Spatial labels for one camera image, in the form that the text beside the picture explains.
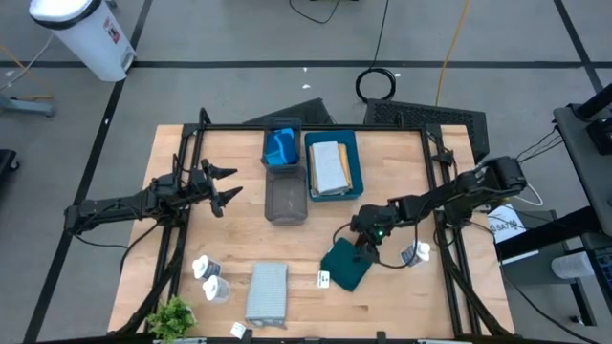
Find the green cloth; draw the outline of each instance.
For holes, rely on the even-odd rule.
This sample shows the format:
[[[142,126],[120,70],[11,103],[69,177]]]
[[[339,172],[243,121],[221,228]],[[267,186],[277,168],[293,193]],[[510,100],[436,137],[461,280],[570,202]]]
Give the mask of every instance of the green cloth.
[[[329,271],[330,278],[344,290],[353,291],[372,265],[365,259],[354,262],[356,254],[353,244],[340,238],[321,260],[321,270]]]

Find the blue bin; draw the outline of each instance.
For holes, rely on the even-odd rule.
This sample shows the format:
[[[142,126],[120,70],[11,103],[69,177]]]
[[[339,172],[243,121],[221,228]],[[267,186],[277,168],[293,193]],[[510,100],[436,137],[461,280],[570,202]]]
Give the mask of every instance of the blue bin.
[[[313,143],[326,141],[336,141],[337,143],[343,143],[346,145],[346,153],[348,155],[348,164],[351,170],[351,180],[353,182],[353,189],[345,193],[344,195],[313,197],[313,194],[310,191],[312,189],[310,176],[310,146],[312,146]],[[363,193],[363,179],[361,178],[360,155],[358,153],[357,140],[355,139],[354,131],[339,130],[319,133],[308,133],[304,135],[304,145],[306,146],[308,194],[314,202],[356,200]]]

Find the potted plant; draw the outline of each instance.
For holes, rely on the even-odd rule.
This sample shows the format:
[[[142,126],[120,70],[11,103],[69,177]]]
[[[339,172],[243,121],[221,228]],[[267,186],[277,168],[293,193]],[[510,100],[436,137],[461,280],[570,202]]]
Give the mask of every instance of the potted plant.
[[[149,314],[146,321],[151,325],[151,332],[166,344],[185,338],[187,330],[196,323],[191,307],[176,296],[161,304],[157,313]]]

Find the concrete floor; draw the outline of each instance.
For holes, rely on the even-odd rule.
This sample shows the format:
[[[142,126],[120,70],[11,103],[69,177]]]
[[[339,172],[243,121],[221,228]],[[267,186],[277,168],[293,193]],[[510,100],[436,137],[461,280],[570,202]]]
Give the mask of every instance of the concrete floor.
[[[268,68],[135,68],[131,70],[104,143],[88,198],[113,197],[142,186],[155,127],[192,122],[205,106],[213,122],[236,123],[298,102],[322,97],[340,123],[359,123],[365,107],[354,93],[363,68],[304,70],[295,60],[367,61],[376,49],[383,1],[343,2],[325,26],[292,12],[285,0],[206,2],[118,0],[115,12],[126,35],[151,5],[138,40],[139,61],[280,61]],[[331,1],[295,0],[312,16],[325,17]],[[579,39],[595,62],[612,61],[605,0],[565,0]],[[440,61],[444,58],[462,2],[391,0],[379,60]],[[27,2],[0,2],[0,45],[23,60],[32,58],[48,32],[29,18]],[[66,67],[77,58],[57,39],[41,57],[56,62],[33,68],[53,85],[56,117],[0,115],[0,147],[16,150],[22,168],[0,198],[0,342],[23,339],[55,253],[63,209],[75,198],[94,138],[114,85],[87,69]],[[503,68],[451,68],[440,105],[487,113],[491,156],[514,156],[551,129],[552,111],[594,94],[584,67],[536,61],[580,62],[579,54],[552,0],[472,0],[452,60],[524,62]],[[0,54],[0,84],[16,71]],[[439,69],[392,68],[398,77],[395,100],[432,104]],[[597,69],[605,85],[612,71]],[[303,89],[308,84],[311,88]],[[364,92],[383,96],[387,83],[375,75]],[[40,94],[23,78],[6,96]],[[524,165],[545,208],[559,215],[587,204],[561,145]],[[529,209],[524,204],[518,208]],[[131,224],[104,226],[86,234],[92,241],[127,243]],[[39,339],[103,334],[119,280],[122,251],[73,242]],[[599,322],[596,328],[569,323],[578,313],[567,286],[525,287],[543,310],[574,331],[601,342],[612,334],[612,317],[595,281],[585,279]],[[508,287],[514,324],[530,338],[577,341],[536,314]]]

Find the gray cloth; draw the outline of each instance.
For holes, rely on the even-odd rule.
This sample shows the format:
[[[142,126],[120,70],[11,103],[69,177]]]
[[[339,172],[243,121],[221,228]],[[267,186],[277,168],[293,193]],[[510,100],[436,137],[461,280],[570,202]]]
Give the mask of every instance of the gray cloth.
[[[246,320],[255,327],[285,328],[287,264],[255,263],[247,299]]]

